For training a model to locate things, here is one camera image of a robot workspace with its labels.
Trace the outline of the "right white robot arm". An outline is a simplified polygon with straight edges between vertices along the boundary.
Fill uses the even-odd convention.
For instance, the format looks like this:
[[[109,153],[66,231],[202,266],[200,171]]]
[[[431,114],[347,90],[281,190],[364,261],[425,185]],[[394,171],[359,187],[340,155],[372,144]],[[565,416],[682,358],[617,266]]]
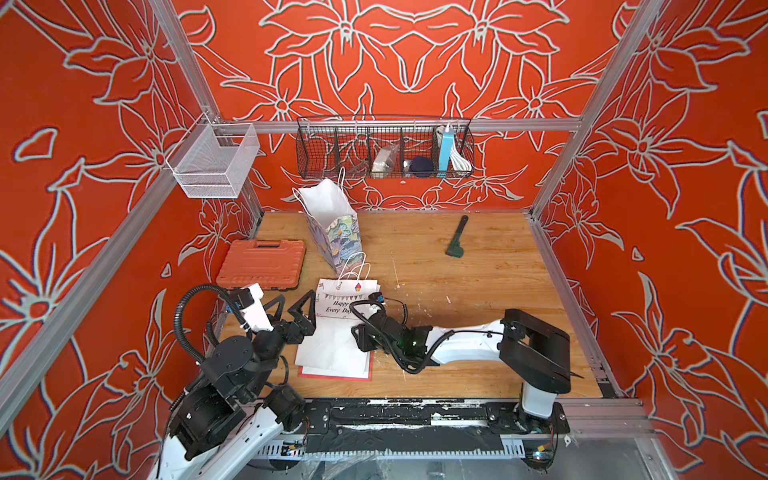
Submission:
[[[557,397],[571,391],[569,334],[519,309],[471,327],[413,327],[407,324],[407,308],[397,321],[387,313],[385,301],[377,292],[349,304],[359,321],[351,328],[359,350],[381,350],[410,375],[452,362],[503,363],[522,379],[513,408],[515,427],[526,433],[555,432]]]

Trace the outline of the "colourful patterned paper bag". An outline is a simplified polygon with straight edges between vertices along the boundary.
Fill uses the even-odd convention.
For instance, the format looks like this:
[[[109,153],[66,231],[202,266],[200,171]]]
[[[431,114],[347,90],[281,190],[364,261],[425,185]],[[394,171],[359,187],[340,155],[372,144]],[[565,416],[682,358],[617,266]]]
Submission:
[[[315,245],[339,276],[365,262],[358,215],[344,190],[345,174],[342,167],[335,178],[293,189]]]

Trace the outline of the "white happy day paper bag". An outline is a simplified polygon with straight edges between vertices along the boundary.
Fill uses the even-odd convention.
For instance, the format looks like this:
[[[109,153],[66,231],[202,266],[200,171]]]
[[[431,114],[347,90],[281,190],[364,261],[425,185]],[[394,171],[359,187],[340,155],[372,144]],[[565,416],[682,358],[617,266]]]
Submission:
[[[368,277],[366,262],[343,276],[318,281],[316,293],[316,331],[298,346],[295,364],[300,367],[333,369],[343,372],[364,368],[366,354],[355,345],[351,328],[361,323],[349,305],[364,300],[379,290],[376,280]]]

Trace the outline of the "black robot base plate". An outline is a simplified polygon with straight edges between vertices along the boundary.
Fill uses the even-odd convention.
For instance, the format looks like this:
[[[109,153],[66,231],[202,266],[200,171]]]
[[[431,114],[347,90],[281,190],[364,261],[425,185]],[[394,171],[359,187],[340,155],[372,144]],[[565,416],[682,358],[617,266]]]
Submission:
[[[489,448],[500,446],[502,439],[547,444],[571,433],[559,403],[553,434],[517,429],[517,403],[482,398],[313,398],[293,433],[310,452]]]

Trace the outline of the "red RICH paper bag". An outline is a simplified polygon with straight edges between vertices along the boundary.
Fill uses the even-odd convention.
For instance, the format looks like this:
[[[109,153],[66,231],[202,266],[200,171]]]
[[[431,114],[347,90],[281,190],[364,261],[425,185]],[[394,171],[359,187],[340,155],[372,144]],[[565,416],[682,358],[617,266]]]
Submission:
[[[349,381],[370,381],[372,378],[372,358],[371,354],[366,354],[364,368],[360,371],[343,372],[333,369],[323,369],[315,367],[299,367],[299,377],[349,380]]]

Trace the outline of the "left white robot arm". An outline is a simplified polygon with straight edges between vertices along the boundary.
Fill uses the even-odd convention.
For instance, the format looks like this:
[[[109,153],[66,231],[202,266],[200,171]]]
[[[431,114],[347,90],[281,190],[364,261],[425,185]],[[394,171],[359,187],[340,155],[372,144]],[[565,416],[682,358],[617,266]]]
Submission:
[[[213,292],[228,306],[245,333],[215,343],[201,353],[186,338],[183,315],[201,292]],[[174,313],[177,342],[198,364],[198,376],[172,403],[153,479],[232,479],[265,445],[283,433],[309,433],[306,400],[286,379],[283,354],[316,329],[314,291],[290,308],[283,296],[260,301],[256,285],[227,290],[214,284],[185,293]],[[287,311],[290,320],[282,317]]]

